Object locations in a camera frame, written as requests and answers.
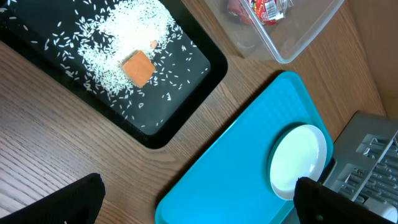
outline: metal rack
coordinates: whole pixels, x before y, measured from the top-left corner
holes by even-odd
[[[325,187],[360,204],[374,198],[398,208],[397,133],[397,121],[355,114],[335,142]]]

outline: white plate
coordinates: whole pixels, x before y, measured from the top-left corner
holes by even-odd
[[[269,180],[275,194],[293,200],[298,178],[317,181],[325,166],[326,153],[325,136],[313,125],[301,125],[281,136],[268,158]]]

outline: black tray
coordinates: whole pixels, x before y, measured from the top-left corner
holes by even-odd
[[[92,1],[96,4],[97,11],[99,8],[105,7],[104,1]],[[75,28],[73,27],[74,22],[82,15],[88,19],[94,17],[94,14],[98,14],[86,9],[82,0],[17,0],[17,2],[11,2],[10,6],[7,5],[7,0],[0,0],[0,8],[7,9],[4,13],[0,12],[0,40],[67,87],[143,145],[157,149],[171,140],[184,122],[219,84],[228,69],[225,56],[183,3],[178,0],[160,1],[182,28],[183,36],[178,43],[169,43],[162,55],[157,54],[152,62],[161,61],[163,56],[167,56],[167,50],[172,52],[173,59],[166,61],[169,58],[163,58],[165,60],[164,73],[172,70],[172,73],[168,75],[178,77],[170,79],[176,80],[174,84],[177,83],[177,86],[168,84],[169,80],[167,80],[167,84],[158,86],[147,84],[143,89],[135,88],[136,93],[133,95],[123,90],[112,99],[109,99],[102,87],[94,88],[95,82],[92,83],[92,90],[87,91],[83,87],[85,82],[83,77],[86,73],[83,65],[74,61],[71,62],[72,64],[67,64],[62,61],[62,57],[57,58],[57,52],[61,50],[52,44],[50,38],[52,33],[60,32],[60,28],[57,27],[58,21],[62,21],[62,30],[70,33],[79,31],[72,29]],[[115,4],[112,0],[108,0],[108,2],[110,6]],[[75,15],[74,9],[79,11],[79,16]],[[45,51],[44,43],[47,38],[50,38],[50,42],[47,44],[48,50]],[[31,44],[31,40],[38,41],[38,44]],[[182,53],[181,43],[187,48],[187,51]],[[188,52],[193,52],[192,62],[189,64],[185,60],[188,57]],[[72,67],[73,71],[79,71],[80,78],[75,80],[75,77],[67,76],[60,67],[60,63]],[[137,90],[142,90],[146,96],[142,97],[142,94],[137,94]],[[172,101],[167,101],[167,93],[175,96]],[[138,109],[139,103],[144,103],[145,106]]]

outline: black object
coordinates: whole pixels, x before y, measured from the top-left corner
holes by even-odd
[[[1,224],[94,224],[105,197],[99,174],[86,177],[13,214]]]
[[[301,224],[392,223],[308,177],[297,181],[294,195]]]
[[[61,51],[62,54],[62,50],[53,46],[51,36],[52,33],[56,33],[54,28],[57,28],[58,21],[62,21],[62,29],[60,29],[65,29],[65,31],[70,34],[70,27],[68,27],[67,24],[72,23],[74,25],[74,22],[77,21],[77,17],[81,15],[84,15],[86,19],[94,17],[94,14],[86,9],[86,4],[81,1],[20,0],[18,3],[11,1],[11,5],[7,6],[7,0],[0,0],[0,7],[8,9],[4,13],[0,13],[0,40],[5,42],[27,60],[30,60],[71,92],[79,96],[91,107],[125,130],[132,137],[136,138],[140,143],[149,148],[157,149],[163,147],[171,140],[174,134],[201,105],[217,84],[219,84],[226,75],[228,69],[228,63],[223,53],[189,13],[184,4],[180,0],[160,1],[170,11],[177,24],[181,26],[184,32],[182,37],[184,45],[187,47],[188,45],[191,46],[192,40],[194,45],[197,46],[195,50],[200,52],[200,54],[194,52],[194,49],[189,49],[189,52],[192,50],[194,55],[201,55],[197,58],[192,58],[193,69],[191,72],[195,70],[197,75],[189,79],[191,82],[191,89],[183,86],[182,89],[179,90],[178,84],[178,86],[174,86],[173,88],[171,87],[172,85],[170,85],[167,87],[170,91],[164,91],[164,95],[170,92],[170,94],[174,96],[169,107],[159,106],[158,102],[149,100],[151,96],[147,94],[144,98],[139,96],[139,100],[145,101],[145,106],[140,109],[141,112],[138,114],[138,107],[134,105],[134,103],[138,102],[138,99],[136,97],[132,100],[130,100],[130,98],[123,99],[125,96],[124,91],[123,95],[116,96],[118,101],[121,102],[120,105],[122,107],[119,108],[118,105],[111,107],[112,103],[109,102],[106,94],[100,96],[100,94],[86,91],[82,83],[79,83],[84,82],[85,69],[82,65],[78,63],[69,65],[73,68],[73,71],[79,71],[79,75],[82,75],[78,81],[65,75],[65,72],[59,66],[59,63],[63,62],[62,59],[56,58],[58,51]],[[104,4],[103,2],[95,3],[97,4],[97,11],[102,7],[100,4]],[[79,16],[75,15],[74,7],[79,11]],[[10,17],[17,17],[17,19],[9,20]],[[24,29],[24,24],[29,28],[29,31]],[[48,43],[49,49],[45,51],[44,43],[47,38],[50,38],[51,41]],[[36,40],[39,43],[36,45],[31,44],[31,40]],[[181,51],[181,45],[173,46],[173,43],[170,43],[170,48],[178,48]],[[183,57],[180,53],[174,54],[178,58],[178,61],[181,61]],[[163,55],[157,55],[154,58],[154,62],[161,60],[161,56]],[[180,69],[179,72],[181,73],[187,72],[187,67],[179,66],[178,69]],[[174,72],[173,75],[180,75],[180,73]],[[184,82],[184,85],[189,85],[187,79],[185,79]],[[163,88],[162,90],[166,88],[160,85],[157,87],[158,89],[151,88],[147,92],[153,93],[158,91],[159,88]],[[176,99],[176,96],[178,96],[177,92],[182,94],[183,97],[181,96],[179,99]],[[160,94],[159,97],[151,99],[161,100],[162,94]],[[126,109],[129,104],[131,104],[130,101],[133,105],[129,109],[132,110],[134,107],[134,114],[129,113]],[[164,114],[166,118],[164,120],[161,119],[161,117],[158,116],[159,114]]]

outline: red wrapper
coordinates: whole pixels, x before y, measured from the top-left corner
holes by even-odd
[[[286,0],[242,0],[248,1],[256,16],[263,25],[274,25],[278,19],[284,17],[284,13],[278,10],[278,1]],[[241,20],[246,24],[251,24],[250,17],[246,10],[243,8],[241,0],[229,0],[228,4],[229,13],[240,16]]]

